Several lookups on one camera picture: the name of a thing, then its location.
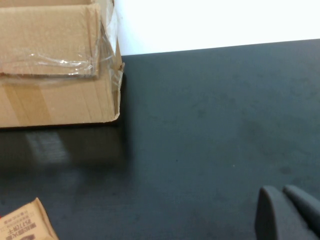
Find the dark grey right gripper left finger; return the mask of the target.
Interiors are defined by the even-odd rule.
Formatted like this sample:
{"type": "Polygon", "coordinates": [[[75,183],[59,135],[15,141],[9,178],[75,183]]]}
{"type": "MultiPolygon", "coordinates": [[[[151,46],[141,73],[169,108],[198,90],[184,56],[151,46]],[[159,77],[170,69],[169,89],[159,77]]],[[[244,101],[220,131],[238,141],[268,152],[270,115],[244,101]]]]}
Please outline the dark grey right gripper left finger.
{"type": "Polygon", "coordinates": [[[319,231],[313,231],[295,205],[273,186],[259,190],[254,221],[257,240],[318,240],[319,231]]]}

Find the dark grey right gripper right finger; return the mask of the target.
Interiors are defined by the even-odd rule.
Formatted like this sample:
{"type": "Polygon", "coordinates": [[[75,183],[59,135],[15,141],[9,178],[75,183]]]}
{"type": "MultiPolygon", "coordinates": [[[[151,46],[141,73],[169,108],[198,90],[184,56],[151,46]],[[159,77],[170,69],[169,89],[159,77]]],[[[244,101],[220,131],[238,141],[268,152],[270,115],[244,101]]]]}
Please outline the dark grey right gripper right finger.
{"type": "Polygon", "coordinates": [[[320,201],[294,185],[286,185],[284,194],[294,204],[302,218],[314,231],[320,231],[320,201]]]}

